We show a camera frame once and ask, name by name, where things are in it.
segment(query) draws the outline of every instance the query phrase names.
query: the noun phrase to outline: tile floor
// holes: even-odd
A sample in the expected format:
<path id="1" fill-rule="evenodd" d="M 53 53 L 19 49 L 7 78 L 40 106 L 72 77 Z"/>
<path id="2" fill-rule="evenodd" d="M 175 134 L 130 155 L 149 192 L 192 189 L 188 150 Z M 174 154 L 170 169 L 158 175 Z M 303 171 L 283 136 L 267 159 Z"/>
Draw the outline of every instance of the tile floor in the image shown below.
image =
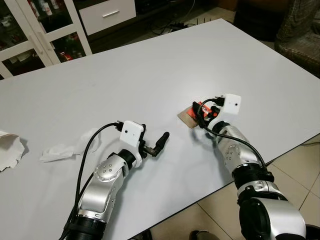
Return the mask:
<path id="1" fill-rule="evenodd" d="M 306 143 L 320 142 L 320 134 Z M 320 144 L 301 145 L 268 166 L 275 183 L 307 224 L 320 226 Z M 243 240 L 234 183 L 151 228 L 153 240 L 188 240 L 208 230 L 221 240 Z"/>
<path id="2" fill-rule="evenodd" d="M 214 7 L 210 10 L 203 10 L 201 8 L 195 8 L 192 10 L 192 12 L 185 18 L 185 19 L 180 19 L 178 18 L 176 21 L 182 21 L 185 24 L 194 24 L 194 25 L 200 25 L 203 23 L 207 23 L 209 21 L 213 21 L 213 20 L 217 20 L 217 19 L 224 19 L 230 23 L 234 22 L 234 18 L 235 18 L 235 11 L 230 11 L 230 10 L 226 10 L 220 7 Z M 166 29 L 164 31 L 163 34 L 167 34 L 169 33 L 169 29 Z M 143 40 L 147 40 L 150 38 L 154 38 L 157 37 L 158 35 L 152 33 L 151 31 L 136 38 L 133 40 L 128 41 L 126 44 L 124 45 L 128 45 L 128 44 L 133 44 L 133 43 L 137 43 Z M 272 41 L 260 41 L 261 43 L 265 44 L 266 46 L 268 46 L 271 49 L 275 49 L 274 45 L 275 43 Z"/>

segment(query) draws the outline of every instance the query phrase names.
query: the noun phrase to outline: robotic arm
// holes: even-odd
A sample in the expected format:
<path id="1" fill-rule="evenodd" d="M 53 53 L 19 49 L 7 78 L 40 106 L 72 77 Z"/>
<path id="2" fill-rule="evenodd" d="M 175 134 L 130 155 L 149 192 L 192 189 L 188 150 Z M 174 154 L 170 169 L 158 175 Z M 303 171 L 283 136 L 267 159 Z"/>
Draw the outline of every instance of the robotic arm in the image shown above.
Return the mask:
<path id="1" fill-rule="evenodd" d="M 77 214 L 65 226 L 67 240 L 102 239 L 124 179 L 132 168 L 141 165 L 147 153 L 156 157 L 169 137 L 169 133 L 165 132 L 155 148 L 151 148 L 143 140 L 146 131 L 144 124 L 119 122 L 117 129 L 121 131 L 119 152 L 113 152 L 95 168 L 92 180 L 78 202 Z"/>
<path id="2" fill-rule="evenodd" d="M 202 106 L 207 102 L 214 105 L 204 117 Z M 217 136 L 217 147 L 238 189 L 241 232 L 247 240 L 304 240 L 306 225 L 302 215 L 274 184 L 275 178 L 259 153 L 231 125 L 240 104 L 240 96 L 225 94 L 202 105 L 194 102 L 193 111 L 199 126 Z"/>

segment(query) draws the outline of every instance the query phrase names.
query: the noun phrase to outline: electrical cable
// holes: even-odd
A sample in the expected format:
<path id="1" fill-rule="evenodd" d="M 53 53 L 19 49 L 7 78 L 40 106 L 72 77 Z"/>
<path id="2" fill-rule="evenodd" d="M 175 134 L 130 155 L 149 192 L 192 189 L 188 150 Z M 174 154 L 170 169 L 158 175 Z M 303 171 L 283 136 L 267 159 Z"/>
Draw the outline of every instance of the electrical cable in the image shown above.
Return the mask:
<path id="1" fill-rule="evenodd" d="M 259 160 L 259 162 L 261 163 L 262 167 L 266 169 L 266 168 L 267 168 L 267 167 L 266 167 L 266 163 L 265 163 L 265 161 L 263 160 L 262 156 L 261 156 L 260 153 L 254 148 L 254 146 L 252 146 L 250 143 L 248 143 L 247 141 L 244 141 L 244 140 L 242 140 L 242 139 L 240 139 L 240 138 L 237 138 L 237 137 L 228 136 L 228 135 L 220 134 L 220 133 L 218 133 L 218 132 L 214 132 L 214 131 L 212 131 L 211 129 L 209 129 L 208 127 L 206 127 L 206 124 L 204 123 L 203 118 L 202 118 L 202 116 L 200 115 L 200 111 L 202 110 L 202 107 L 204 106 L 204 104 L 206 104 L 207 102 L 214 102 L 214 100 L 215 100 L 214 98 L 207 99 L 207 100 L 203 101 L 203 102 L 201 103 L 200 107 L 198 108 L 198 110 L 197 110 L 197 112 L 196 112 L 196 116 L 197 116 L 198 121 L 199 121 L 200 124 L 201 124 L 201 125 L 199 124 L 200 127 L 203 126 L 203 128 L 204 128 L 205 130 L 207 130 L 209 133 L 211 133 L 211 134 L 213 134 L 213 135 L 215 135 L 215 136 L 218 136 L 218 137 L 221 137 L 221 138 L 226 138 L 226 139 L 231 139 L 231 140 L 237 141 L 237 142 L 239 142 L 239 143 L 241 143 L 241 144 L 243 144 L 243 145 L 246 145 L 248 148 L 250 148 L 250 149 L 253 151 L 254 155 L 255 155 L 256 158 Z"/>
<path id="2" fill-rule="evenodd" d="M 196 3 L 196 0 L 193 0 L 192 7 L 191 7 L 190 10 L 188 11 L 188 13 L 183 17 L 184 20 L 185 20 L 186 17 L 188 17 L 188 15 L 191 13 L 192 9 L 194 9 L 195 3 Z"/>
<path id="3" fill-rule="evenodd" d="M 91 175 L 89 176 L 89 178 L 86 180 L 86 182 L 85 182 L 85 184 L 83 185 L 82 190 L 81 190 L 81 192 L 80 192 L 79 198 L 84 194 L 84 192 L 85 192 L 85 190 L 86 190 L 86 188 L 87 188 L 88 184 L 90 183 L 90 180 L 92 179 L 93 176 L 94 176 L 94 173 L 91 173 Z M 70 214 L 69 214 L 69 217 L 68 217 L 68 219 L 67 219 L 67 221 L 66 221 L 66 224 L 69 224 L 69 223 L 71 222 L 71 218 L 72 218 L 72 216 L 73 216 L 74 210 L 75 210 L 75 206 L 73 206 L 73 208 L 72 208 L 72 210 L 71 210 L 71 212 L 70 212 Z M 61 235 L 61 238 L 59 238 L 59 240 L 60 240 L 60 239 L 64 239 L 64 238 L 62 238 L 62 237 L 63 237 L 63 235 L 65 234 L 65 232 L 68 232 L 68 233 L 69 233 L 69 231 L 68 231 L 66 228 L 64 228 L 64 230 L 63 230 L 63 232 L 62 232 L 62 235 Z"/>
<path id="4" fill-rule="evenodd" d="M 85 166 L 85 162 L 86 162 L 86 157 L 87 157 L 87 154 L 88 154 L 88 151 L 89 151 L 89 148 L 90 148 L 90 145 L 91 143 L 93 142 L 93 140 L 95 139 L 95 137 L 104 129 L 108 128 L 108 127 L 111 127 L 111 126 L 115 126 L 117 127 L 119 125 L 119 123 L 117 122 L 113 122 L 113 123 L 109 123 L 107 125 L 104 125 L 102 126 L 99 130 L 97 130 L 93 135 L 92 137 L 90 138 L 89 142 L 87 143 L 86 147 L 85 147 L 85 150 L 83 152 L 83 156 L 82 156 L 82 161 L 81 161 L 81 165 L 80 165 L 80 169 L 79 169 L 79 174 L 78 174 L 78 178 L 77 178 L 77 182 L 76 182 L 76 190 L 75 190 L 75 198 L 74 198 L 74 205 L 73 205 L 73 208 L 69 214 L 69 217 L 66 221 L 66 225 L 68 225 L 69 223 L 71 223 L 73 221 L 73 219 L 75 219 L 76 217 L 76 214 L 77 214 L 77 211 L 76 209 L 78 208 L 78 204 L 79 204 L 79 200 L 80 200 L 80 197 L 83 195 L 85 189 L 87 188 L 90 180 L 92 179 L 94 173 L 92 173 L 89 178 L 87 179 L 87 181 L 85 182 L 85 184 L 83 185 L 82 187 L 82 190 L 80 192 L 80 185 L 81 185 L 81 178 L 82 178 L 82 174 L 83 174 L 83 171 L 84 171 L 84 166 Z M 63 240 L 67 237 L 67 235 L 69 234 L 69 230 L 68 229 L 64 229 L 62 234 L 61 234 L 61 237 L 59 238 L 59 240 Z"/>
<path id="5" fill-rule="evenodd" d="M 158 27 L 158 26 L 156 26 L 156 25 L 153 23 L 153 25 L 154 25 L 158 30 L 161 30 L 160 32 L 155 32 L 155 31 L 153 30 L 153 28 L 152 28 L 152 23 L 151 23 L 151 24 L 150 24 L 150 31 L 151 31 L 153 34 L 155 34 L 155 35 L 162 35 L 162 34 L 165 32 L 165 30 L 168 28 L 168 26 L 172 23 L 172 21 L 173 21 L 173 20 L 170 19 L 170 21 L 169 21 L 167 24 L 165 24 L 163 27 Z"/>
<path id="6" fill-rule="evenodd" d="M 82 161 L 81 161 L 81 166 L 80 166 L 80 170 L 79 170 L 79 174 L 78 174 L 78 179 L 77 179 L 77 182 L 76 182 L 76 190 L 75 190 L 75 198 L 74 198 L 74 206 L 73 208 L 74 209 L 77 209 L 78 207 L 78 203 L 79 203 L 79 200 L 80 200 L 80 185 L 81 185 L 81 178 L 82 178 L 82 173 L 84 171 L 84 166 L 85 166 L 85 161 L 86 161 L 86 157 L 87 157 L 87 154 L 88 154 L 88 151 L 89 151 L 89 148 L 90 148 L 90 145 L 91 143 L 93 142 L 94 138 L 104 129 L 108 128 L 108 127 L 111 127 L 111 126 L 118 126 L 118 123 L 117 122 L 113 122 L 113 123 L 109 123 L 107 125 L 104 125 L 103 127 L 101 127 L 99 130 L 97 130 L 93 135 L 92 137 L 90 138 L 88 144 L 86 145 L 85 147 L 85 150 L 83 152 L 83 157 L 82 157 Z M 76 211 L 73 211 L 72 213 L 72 217 L 71 219 L 74 219 L 75 216 L 76 216 Z"/>
<path id="7" fill-rule="evenodd" d="M 69 234 L 69 231 L 64 231 L 58 240 L 64 240 L 68 234 Z"/>

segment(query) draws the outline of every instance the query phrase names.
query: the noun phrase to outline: chair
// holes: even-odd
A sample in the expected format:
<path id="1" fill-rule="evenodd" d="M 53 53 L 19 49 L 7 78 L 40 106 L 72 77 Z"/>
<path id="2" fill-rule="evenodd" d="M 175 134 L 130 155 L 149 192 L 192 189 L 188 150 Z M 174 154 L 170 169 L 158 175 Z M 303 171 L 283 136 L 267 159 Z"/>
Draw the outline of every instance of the chair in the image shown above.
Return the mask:
<path id="1" fill-rule="evenodd" d="M 290 0 L 274 49 L 320 78 L 320 35 L 312 30 L 320 0 Z"/>

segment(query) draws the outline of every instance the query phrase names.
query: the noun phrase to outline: white tissue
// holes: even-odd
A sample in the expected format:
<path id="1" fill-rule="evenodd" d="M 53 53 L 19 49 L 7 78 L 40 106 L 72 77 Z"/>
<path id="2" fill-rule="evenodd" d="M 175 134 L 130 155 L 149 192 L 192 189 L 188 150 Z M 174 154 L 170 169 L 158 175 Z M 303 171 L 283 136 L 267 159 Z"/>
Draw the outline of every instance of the white tissue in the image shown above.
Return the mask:
<path id="1" fill-rule="evenodd" d="M 0 130 L 0 171 L 14 168 L 21 160 L 24 151 L 25 147 L 18 135 Z"/>
<path id="2" fill-rule="evenodd" d="M 55 160 L 67 159 L 72 155 L 81 155 L 84 153 L 86 146 L 98 128 L 92 128 L 90 131 L 84 133 L 80 138 L 72 141 L 69 144 L 58 144 L 50 147 L 42 152 L 40 161 L 47 163 Z M 95 152 L 100 144 L 100 133 L 94 138 L 90 145 L 88 153 Z"/>

